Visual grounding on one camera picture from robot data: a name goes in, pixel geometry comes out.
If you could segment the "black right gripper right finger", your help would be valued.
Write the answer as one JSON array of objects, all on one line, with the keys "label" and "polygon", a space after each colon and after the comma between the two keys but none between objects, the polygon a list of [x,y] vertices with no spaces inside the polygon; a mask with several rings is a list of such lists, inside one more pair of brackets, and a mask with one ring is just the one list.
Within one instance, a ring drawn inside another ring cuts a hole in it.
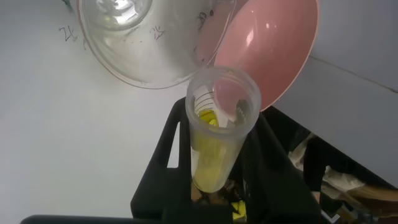
[{"label": "black right gripper right finger", "polygon": [[320,206],[259,114],[238,156],[248,223],[319,223]]}]

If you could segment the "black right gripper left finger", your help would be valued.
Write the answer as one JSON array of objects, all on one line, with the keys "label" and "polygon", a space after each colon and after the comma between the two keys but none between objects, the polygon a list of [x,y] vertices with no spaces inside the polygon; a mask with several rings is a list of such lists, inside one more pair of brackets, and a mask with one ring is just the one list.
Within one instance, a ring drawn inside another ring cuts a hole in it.
[{"label": "black right gripper left finger", "polygon": [[[178,167],[168,168],[177,128]],[[155,151],[131,200],[131,213],[138,219],[161,219],[166,208],[190,203],[191,196],[190,129],[185,98],[175,102]]]}]

